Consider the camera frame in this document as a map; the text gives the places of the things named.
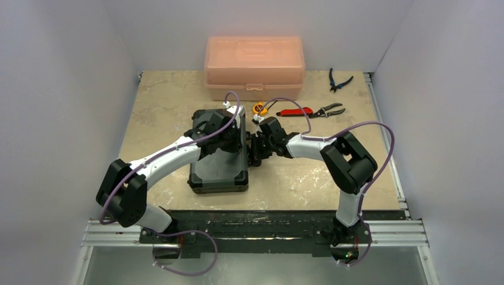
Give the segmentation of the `black poker set case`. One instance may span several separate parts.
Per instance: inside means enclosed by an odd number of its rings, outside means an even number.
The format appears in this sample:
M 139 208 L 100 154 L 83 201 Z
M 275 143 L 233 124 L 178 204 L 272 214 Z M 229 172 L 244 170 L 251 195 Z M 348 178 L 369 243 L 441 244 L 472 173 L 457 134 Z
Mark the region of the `black poker set case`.
M 238 126 L 241 127 L 243 148 L 239 153 L 227 153 L 217 150 L 208 156 L 199 155 L 198 160 L 190 164 L 187 183 L 196 194 L 217 194 L 226 192 L 244 192 L 248 189 L 248 157 L 245 115 L 241 115 Z

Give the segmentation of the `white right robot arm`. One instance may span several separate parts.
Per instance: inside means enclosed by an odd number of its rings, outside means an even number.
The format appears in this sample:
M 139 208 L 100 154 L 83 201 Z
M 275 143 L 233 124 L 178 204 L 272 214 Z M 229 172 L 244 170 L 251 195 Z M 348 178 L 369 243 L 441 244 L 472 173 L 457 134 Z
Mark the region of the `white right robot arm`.
M 341 191 L 331 235 L 343 242 L 353 238 L 361 223 L 362 196 L 382 172 L 374 157 L 348 129 L 332 138 L 305 137 L 287 134 L 274 117 L 254 115 L 253 123 L 258 130 L 251 136 L 250 164 L 259 165 L 272 154 L 323 161 Z

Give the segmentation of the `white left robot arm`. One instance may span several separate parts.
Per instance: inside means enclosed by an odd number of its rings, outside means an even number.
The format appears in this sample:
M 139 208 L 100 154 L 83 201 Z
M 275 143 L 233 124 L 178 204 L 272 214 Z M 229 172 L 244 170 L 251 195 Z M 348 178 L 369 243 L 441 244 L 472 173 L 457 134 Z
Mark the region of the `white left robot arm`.
M 217 151 L 237 153 L 242 149 L 242 106 L 225 103 L 210 118 L 186 131 L 171 145 L 129 163 L 113 161 L 96 195 L 102 207 L 102 224 L 138 225 L 154 231 L 163 243 L 177 236 L 177 220 L 166 210 L 147 203 L 148 190 L 179 168 Z

